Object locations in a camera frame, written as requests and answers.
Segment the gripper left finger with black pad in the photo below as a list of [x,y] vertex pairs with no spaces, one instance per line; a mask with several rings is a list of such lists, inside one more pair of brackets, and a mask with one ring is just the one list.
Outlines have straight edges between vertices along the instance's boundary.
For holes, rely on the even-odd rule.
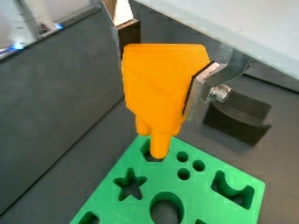
[[141,42],[141,21],[135,18],[129,0],[102,0],[107,20],[117,42],[117,52],[123,58],[125,47]]

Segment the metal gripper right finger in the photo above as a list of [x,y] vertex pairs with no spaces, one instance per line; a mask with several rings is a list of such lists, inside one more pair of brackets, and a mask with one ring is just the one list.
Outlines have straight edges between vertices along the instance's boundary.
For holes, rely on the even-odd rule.
[[231,94],[226,85],[250,68],[253,58],[231,46],[222,44],[215,60],[191,77],[182,115],[197,119],[201,109],[211,101],[225,102]]

